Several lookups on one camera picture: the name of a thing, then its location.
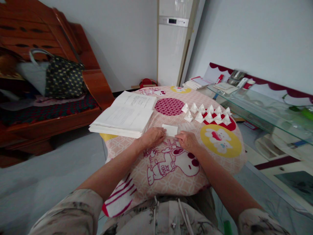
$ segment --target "white paper pyramid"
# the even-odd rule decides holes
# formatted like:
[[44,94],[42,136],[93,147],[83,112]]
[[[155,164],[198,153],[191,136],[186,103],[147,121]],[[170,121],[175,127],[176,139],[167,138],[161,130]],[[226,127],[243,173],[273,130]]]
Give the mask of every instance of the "white paper pyramid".
[[204,118],[203,118],[203,116],[202,116],[202,114],[201,114],[200,112],[198,112],[198,114],[197,114],[195,120],[196,120],[197,122],[203,123]]
[[225,117],[223,118],[222,121],[223,121],[223,123],[224,123],[226,126],[228,126],[229,124],[231,124],[231,120],[230,120],[228,114],[225,115]]
[[214,111],[214,113],[216,113],[216,114],[222,113],[221,106],[218,106],[217,109]]
[[198,108],[197,108],[196,104],[193,103],[191,106],[190,112],[196,114],[197,111],[198,111]]
[[217,116],[214,118],[214,121],[216,124],[221,124],[223,122],[221,118],[221,114],[217,114]]
[[198,111],[201,113],[201,114],[204,114],[205,113],[205,108],[204,108],[204,105],[201,104],[201,106],[199,107]]
[[228,107],[227,109],[225,109],[225,111],[223,112],[223,114],[226,116],[226,114],[228,114],[228,116],[231,116],[232,113],[231,113],[231,110],[230,108]]
[[212,114],[210,112],[208,112],[208,115],[205,116],[204,120],[206,120],[208,123],[211,123],[214,121]]
[[210,112],[211,114],[214,113],[213,105],[210,105],[210,107],[206,110],[206,112],[207,112],[207,113]]
[[182,107],[182,111],[183,111],[184,113],[187,113],[187,112],[189,111],[189,107],[188,107],[188,104],[187,104],[187,103],[185,103],[185,105]]
[[193,120],[193,117],[191,115],[191,112],[188,110],[187,112],[187,115],[184,117],[184,119],[187,121],[187,122],[191,122]]

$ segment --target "control panel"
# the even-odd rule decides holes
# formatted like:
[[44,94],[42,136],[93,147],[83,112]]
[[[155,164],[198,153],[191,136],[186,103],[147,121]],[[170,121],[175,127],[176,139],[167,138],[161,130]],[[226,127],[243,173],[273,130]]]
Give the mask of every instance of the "control panel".
[[189,19],[159,16],[159,24],[174,25],[180,27],[188,27]]

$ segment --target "pink tablecloth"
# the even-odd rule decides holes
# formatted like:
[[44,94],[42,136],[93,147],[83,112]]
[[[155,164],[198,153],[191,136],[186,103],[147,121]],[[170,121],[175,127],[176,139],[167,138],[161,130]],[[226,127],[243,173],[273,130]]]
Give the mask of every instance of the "pink tablecloth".
[[[184,103],[189,107],[193,102],[198,107],[203,104],[205,109],[212,104],[216,109],[219,104],[213,99],[197,91],[175,86],[146,87],[135,93],[158,98],[149,127],[167,124],[178,126],[178,133],[181,130],[195,133],[198,142],[231,174],[238,173],[246,163],[242,136],[232,117],[232,123],[228,126],[216,125],[215,122],[200,124],[195,120],[188,123],[184,120],[186,114],[181,111]],[[101,136],[108,149],[107,161],[134,141],[122,136]],[[107,216],[114,217],[155,195],[188,196],[196,194],[208,185],[208,179],[194,155],[182,149],[176,138],[167,136],[160,146],[147,149],[138,157],[130,173],[105,202],[103,210]]]

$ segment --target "display screen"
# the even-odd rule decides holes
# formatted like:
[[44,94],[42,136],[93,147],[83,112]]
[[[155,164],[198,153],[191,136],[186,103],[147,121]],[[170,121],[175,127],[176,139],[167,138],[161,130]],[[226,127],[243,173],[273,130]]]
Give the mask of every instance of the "display screen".
[[174,19],[169,19],[169,23],[170,23],[170,24],[176,24],[176,20],[174,20]]

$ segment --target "person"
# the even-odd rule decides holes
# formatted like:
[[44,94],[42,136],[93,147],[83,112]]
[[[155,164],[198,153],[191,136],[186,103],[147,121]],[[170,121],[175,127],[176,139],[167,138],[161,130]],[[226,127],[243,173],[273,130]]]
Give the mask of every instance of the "person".
[[[29,234],[96,234],[103,202],[139,154],[158,146],[165,136],[165,129],[150,128],[46,212]],[[240,234],[289,234],[210,156],[193,133],[181,131],[176,137],[181,147],[193,153],[200,162]],[[214,209],[210,190],[190,197],[158,196],[119,217],[109,218],[102,234],[222,234],[217,229]]]

